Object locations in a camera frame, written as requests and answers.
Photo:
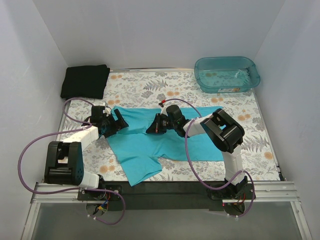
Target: gray leaf print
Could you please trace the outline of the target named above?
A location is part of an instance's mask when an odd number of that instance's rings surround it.
[[[152,94],[154,94],[152,91],[145,91],[141,94],[141,97],[147,99],[149,98]]]
[[[166,73],[166,72],[156,72],[155,75],[156,76],[160,76],[160,77],[165,77],[165,76],[168,75],[168,73]]]
[[[223,109],[233,118],[243,117],[248,114],[240,124],[245,129],[246,135],[242,145],[243,166],[257,181],[277,181],[279,175],[273,158],[265,157],[266,153],[271,154],[271,147],[268,142],[263,119],[258,109],[257,101],[252,90],[238,93],[210,94],[200,90],[194,73],[189,72],[123,72],[121,79],[108,81],[102,100],[88,99],[94,105],[104,105],[109,102],[110,107],[115,105],[124,108],[154,108],[157,101],[166,99],[167,93],[179,92],[178,97],[185,99],[196,107],[223,106]],[[216,77],[214,81],[226,82],[227,74],[222,78]],[[184,103],[176,103],[181,107],[187,107]],[[91,114],[89,104],[73,100],[68,109],[68,114],[76,119],[83,120]],[[63,124],[63,130],[79,129],[81,124],[69,119]],[[73,133],[61,134],[60,140],[71,136]],[[162,172],[148,181],[196,181],[190,170],[188,162],[172,161],[160,157]],[[127,181],[127,177],[107,139],[99,139],[92,143],[83,152],[83,164],[87,171],[100,173],[106,181]],[[193,162],[193,166],[201,175],[203,180],[223,181],[225,177],[225,166],[223,161],[217,162]]]
[[[151,80],[150,82],[148,82],[143,89],[145,90],[159,90],[162,88],[165,88],[166,86],[168,86],[167,82],[162,80]]]
[[[162,100],[166,99],[166,95],[164,95],[163,93],[160,93],[160,94],[158,94],[156,99],[158,99],[159,101],[162,101]]]
[[[251,96],[252,91],[246,91],[246,92],[243,92],[242,94],[249,97]]]
[[[159,158],[158,161],[161,164],[161,166],[165,169],[171,170],[175,167],[175,164],[172,160],[168,160],[165,158]]]
[[[261,117],[254,117],[254,118],[252,119],[252,123],[253,123],[253,124],[256,124],[256,125],[255,125],[255,128],[256,128],[258,131],[263,132],[263,131],[265,130],[265,126],[264,126],[264,123],[262,122]]]
[[[258,150],[262,152],[262,148],[267,147],[267,145],[269,145],[268,140],[265,138],[262,138],[260,135],[260,138],[256,136],[252,136],[252,138],[247,137],[246,139],[244,139],[243,144],[241,145],[241,148],[243,150],[247,150],[251,152],[255,151],[257,153]]]

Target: floral tablecloth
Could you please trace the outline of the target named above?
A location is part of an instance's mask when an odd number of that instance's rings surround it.
[[[252,91],[244,93],[209,94],[200,90],[194,73],[184,72],[122,72],[110,73],[102,100],[89,99],[95,105],[108,103],[110,107],[157,108],[167,98],[181,98],[196,107],[222,106],[245,130],[241,155],[243,167],[255,181],[280,180],[270,142]],[[188,107],[177,102],[180,107]],[[68,114],[84,120],[91,114],[91,106],[73,100]],[[69,120],[63,130],[77,129],[80,124]],[[71,135],[63,134],[61,140]],[[159,158],[162,172],[150,181],[197,181],[187,161]],[[83,152],[84,167],[92,173],[101,174],[106,181],[127,181],[126,175],[109,147],[108,139],[101,137]],[[199,176],[206,181],[221,181],[225,177],[223,161],[196,161],[193,163]]]

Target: metal frame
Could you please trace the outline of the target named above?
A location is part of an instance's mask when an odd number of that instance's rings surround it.
[[[117,73],[117,72],[192,72],[193,69],[189,68],[146,68],[146,69],[114,69],[111,70],[111,72]],[[68,111],[70,106],[70,103],[66,105],[66,111]],[[263,125],[266,129],[266,135],[271,143],[270,136],[267,132],[266,124],[263,119],[263,115],[261,113],[260,106],[257,101],[257,106],[259,109],[259,112],[261,114]],[[62,115],[59,131],[62,131],[64,127],[66,117]],[[270,148],[273,154],[274,161],[276,163],[276,166],[279,169],[279,163],[276,158],[274,149],[272,145],[270,144]],[[35,186],[35,189],[37,191],[43,191],[43,192],[49,192],[49,191],[57,191],[62,189],[70,188],[71,186],[61,186],[61,185],[54,185],[54,184],[46,184],[46,183],[38,183]],[[300,230],[300,234],[303,240],[311,240],[312,236],[310,234],[305,216],[303,214],[303,210],[301,208],[301,202],[299,194],[296,190],[296,187],[294,185],[294,182],[292,181],[255,181],[254,182],[255,187],[255,194],[256,194],[256,200],[255,202],[290,202],[292,211],[294,213],[298,228]],[[68,203],[68,204],[83,204],[83,203],[102,203],[102,201],[79,201],[77,200],[78,197],[78,190],[71,190],[66,192],[61,192],[53,195],[39,195],[34,194],[32,196],[31,205],[29,214],[26,219],[26,223],[24,226],[23,234],[21,239],[22,240],[29,240],[32,238],[33,231],[36,225],[37,217],[39,214],[39,209],[41,206],[41,203]],[[224,203],[230,203],[233,202],[232,200],[224,199],[222,200]]]

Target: black folded cloth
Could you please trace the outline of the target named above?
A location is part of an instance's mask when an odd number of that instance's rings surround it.
[[[107,65],[74,66],[66,69],[61,98],[84,97],[102,99],[110,68]]]

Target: white enclosure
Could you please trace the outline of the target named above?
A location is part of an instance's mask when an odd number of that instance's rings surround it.
[[[67,67],[193,68],[219,56],[256,63],[279,165],[320,238],[319,9],[319,0],[0,0],[0,239],[21,237],[32,195],[18,179],[18,157],[58,129]],[[25,156],[30,186],[43,177],[52,139]]]

